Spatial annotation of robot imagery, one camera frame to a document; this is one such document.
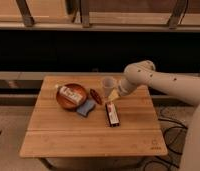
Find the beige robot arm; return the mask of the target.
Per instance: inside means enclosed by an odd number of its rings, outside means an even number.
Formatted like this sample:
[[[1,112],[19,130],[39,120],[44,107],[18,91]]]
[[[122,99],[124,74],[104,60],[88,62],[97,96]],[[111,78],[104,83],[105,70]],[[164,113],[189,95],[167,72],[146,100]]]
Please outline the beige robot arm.
[[[188,126],[178,171],[200,171],[200,77],[157,72],[149,60],[132,63],[125,67],[123,77],[110,98],[114,100],[129,95],[140,85],[196,107]]]

